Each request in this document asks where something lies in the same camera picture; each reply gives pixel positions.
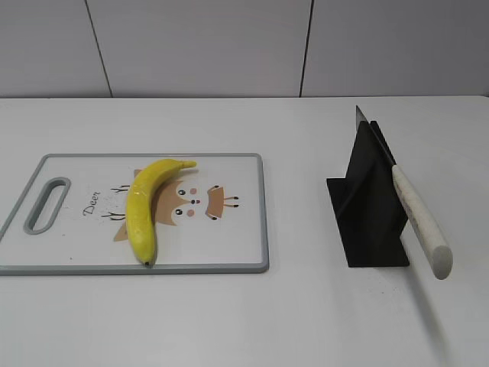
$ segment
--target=white wall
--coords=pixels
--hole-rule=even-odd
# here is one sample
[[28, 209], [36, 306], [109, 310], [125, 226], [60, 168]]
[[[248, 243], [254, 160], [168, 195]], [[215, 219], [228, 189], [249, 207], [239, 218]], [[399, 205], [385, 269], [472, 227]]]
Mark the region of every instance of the white wall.
[[303, 96], [489, 94], [488, 0], [315, 0]]
[[0, 49], [0, 97], [109, 96], [83, 0], [2, 0]]
[[298, 96], [310, 0], [89, 0], [112, 92]]

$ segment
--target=black knife holder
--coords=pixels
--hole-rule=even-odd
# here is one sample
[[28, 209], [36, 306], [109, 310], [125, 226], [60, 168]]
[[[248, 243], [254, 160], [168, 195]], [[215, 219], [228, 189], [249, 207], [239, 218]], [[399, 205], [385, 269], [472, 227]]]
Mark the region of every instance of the black knife holder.
[[360, 122], [346, 177], [326, 180], [350, 268], [410, 264], [400, 241], [407, 216], [387, 154], [377, 123]]

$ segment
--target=banana tip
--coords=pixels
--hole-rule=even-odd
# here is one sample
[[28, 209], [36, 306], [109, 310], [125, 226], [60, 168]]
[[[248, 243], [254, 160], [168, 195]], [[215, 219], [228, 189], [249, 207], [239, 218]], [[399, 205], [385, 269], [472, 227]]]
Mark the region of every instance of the banana tip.
[[195, 161], [182, 161], [182, 168], [192, 168], [197, 165]]

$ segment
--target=deer cartoon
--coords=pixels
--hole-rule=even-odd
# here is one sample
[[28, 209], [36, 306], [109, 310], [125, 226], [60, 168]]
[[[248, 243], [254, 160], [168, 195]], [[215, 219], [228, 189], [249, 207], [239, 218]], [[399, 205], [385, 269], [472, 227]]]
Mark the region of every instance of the deer cartoon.
[[[134, 176], [136, 176], [141, 170], [135, 170]], [[152, 211], [153, 221], [155, 223], [161, 223], [168, 226], [176, 226], [175, 218], [183, 216], [184, 210], [186, 217], [192, 218], [196, 215], [196, 207], [202, 202], [198, 199], [199, 191], [197, 188], [192, 187], [188, 190], [182, 188], [183, 180], [171, 180], [164, 183], [154, 194]], [[116, 193], [121, 193], [129, 190], [128, 185], [122, 185], [117, 189], [112, 189]], [[229, 200], [238, 200], [237, 196], [225, 197], [224, 187], [215, 185], [207, 190], [207, 209], [206, 216], [211, 220], [217, 220], [222, 218], [224, 208], [231, 207], [237, 208], [238, 204], [228, 204]], [[103, 215], [110, 220], [124, 220], [125, 214], [108, 213]], [[114, 241], [124, 241], [128, 239], [125, 222], [122, 223], [121, 228], [117, 231], [114, 237]]]

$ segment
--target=deer ear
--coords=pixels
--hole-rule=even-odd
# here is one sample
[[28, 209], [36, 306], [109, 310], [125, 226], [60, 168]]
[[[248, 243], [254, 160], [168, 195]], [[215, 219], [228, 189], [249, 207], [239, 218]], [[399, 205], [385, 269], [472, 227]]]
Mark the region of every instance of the deer ear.
[[119, 228], [117, 233], [115, 233], [114, 242], [124, 241], [126, 239], [128, 239], [128, 230], [125, 228], [125, 222], [124, 222], [122, 223], [122, 226], [121, 228]]

